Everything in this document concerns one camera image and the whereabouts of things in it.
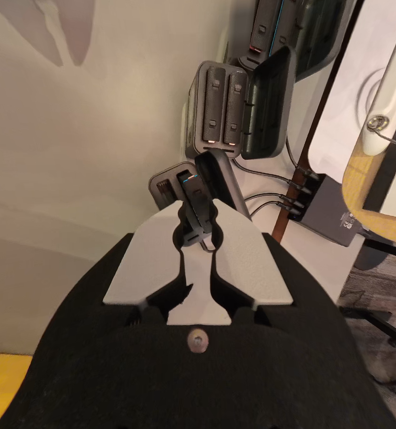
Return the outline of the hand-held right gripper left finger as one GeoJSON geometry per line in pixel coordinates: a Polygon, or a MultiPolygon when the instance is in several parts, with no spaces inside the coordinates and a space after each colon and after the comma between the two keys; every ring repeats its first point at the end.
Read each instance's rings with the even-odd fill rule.
{"type": "Polygon", "coordinates": [[[176,200],[143,222],[115,272],[103,298],[106,305],[141,306],[156,292],[184,274],[183,227],[176,200]]]}

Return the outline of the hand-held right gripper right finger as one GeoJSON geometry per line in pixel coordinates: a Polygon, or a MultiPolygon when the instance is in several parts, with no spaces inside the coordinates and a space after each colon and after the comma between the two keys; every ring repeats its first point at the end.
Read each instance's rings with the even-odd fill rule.
{"type": "Polygon", "coordinates": [[[212,206],[211,295],[223,308],[290,305],[293,298],[261,231],[222,201],[212,206]]]}

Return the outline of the blue-edged black battery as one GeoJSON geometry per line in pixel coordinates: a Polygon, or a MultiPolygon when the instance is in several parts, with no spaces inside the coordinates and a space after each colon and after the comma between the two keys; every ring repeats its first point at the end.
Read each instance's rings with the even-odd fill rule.
{"type": "Polygon", "coordinates": [[[282,0],[280,10],[276,20],[275,32],[270,46],[269,55],[272,56],[283,46],[293,46],[295,42],[294,27],[297,19],[297,9],[299,1],[282,0]]]}
{"type": "Polygon", "coordinates": [[[210,217],[210,194],[201,176],[189,170],[177,175],[181,188],[189,202],[194,215],[206,237],[211,237],[212,224],[210,217]]]}

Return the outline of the black battery charger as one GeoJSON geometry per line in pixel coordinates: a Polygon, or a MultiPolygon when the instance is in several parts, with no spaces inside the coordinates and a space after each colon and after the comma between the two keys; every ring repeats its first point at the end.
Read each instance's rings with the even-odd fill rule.
{"type": "Polygon", "coordinates": [[[185,170],[201,176],[211,201],[219,199],[251,219],[230,159],[223,150],[211,148],[199,154],[194,163],[182,162],[154,175],[149,181],[149,191],[159,209],[168,207],[177,200],[185,202],[188,232],[200,225],[177,178],[177,175],[185,170]]]}
{"type": "MultiPolygon", "coordinates": [[[[254,70],[270,57],[276,20],[281,0],[274,0],[275,14],[268,47],[261,53],[250,50],[240,58],[246,69],[254,70]]],[[[298,0],[297,19],[294,27],[295,44],[289,46],[296,52],[296,81],[303,80],[330,63],[340,51],[347,24],[355,1],[352,0],[298,0]]]]}
{"type": "Polygon", "coordinates": [[[255,160],[278,156],[286,143],[296,63],[296,53],[289,46],[282,47],[251,71],[227,63],[202,62],[195,73],[188,95],[185,113],[185,157],[194,159],[211,148],[223,150],[229,159],[241,156],[245,160],[255,160]],[[202,139],[206,72],[210,66],[223,67],[226,70],[221,136],[220,141],[214,143],[202,139]],[[231,146],[223,142],[223,137],[229,76],[234,71],[245,72],[248,83],[240,142],[231,146]]]}

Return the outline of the yellow plastic bin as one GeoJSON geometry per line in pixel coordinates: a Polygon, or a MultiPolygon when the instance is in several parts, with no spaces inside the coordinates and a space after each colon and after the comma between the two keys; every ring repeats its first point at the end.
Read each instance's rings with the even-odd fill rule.
{"type": "Polygon", "coordinates": [[[0,353],[0,418],[23,382],[31,360],[28,355],[0,353]]]}

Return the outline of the black usb hub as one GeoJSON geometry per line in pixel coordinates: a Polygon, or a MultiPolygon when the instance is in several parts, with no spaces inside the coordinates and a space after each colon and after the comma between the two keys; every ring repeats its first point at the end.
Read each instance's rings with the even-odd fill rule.
{"type": "Polygon", "coordinates": [[[303,205],[301,214],[292,220],[330,242],[349,247],[362,224],[347,208],[341,184],[328,175],[319,175],[319,181],[307,179],[305,187],[312,194],[301,194],[297,201],[303,205]]]}

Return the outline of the black metal stand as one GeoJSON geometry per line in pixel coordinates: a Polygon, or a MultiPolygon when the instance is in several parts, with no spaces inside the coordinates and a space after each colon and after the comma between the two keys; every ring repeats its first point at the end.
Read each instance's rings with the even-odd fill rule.
{"type": "MultiPolygon", "coordinates": [[[[366,238],[363,247],[396,256],[396,246],[375,239],[366,238]]],[[[388,343],[396,348],[396,328],[389,323],[390,312],[360,308],[357,307],[356,304],[352,307],[340,307],[339,309],[341,314],[347,319],[366,320],[387,335],[388,343]]],[[[396,380],[383,382],[379,381],[373,375],[372,379],[376,384],[388,389],[392,394],[396,395],[396,380]]]]}

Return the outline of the white stand base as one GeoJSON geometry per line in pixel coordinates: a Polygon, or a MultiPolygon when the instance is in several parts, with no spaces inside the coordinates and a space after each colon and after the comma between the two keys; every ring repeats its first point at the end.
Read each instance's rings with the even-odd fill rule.
{"type": "Polygon", "coordinates": [[[356,112],[359,95],[366,85],[373,84],[374,76],[377,80],[383,76],[387,60],[371,51],[372,27],[371,14],[364,4],[311,142],[309,161],[317,173],[333,174],[344,169],[363,123],[358,124],[360,114],[356,112]]]}

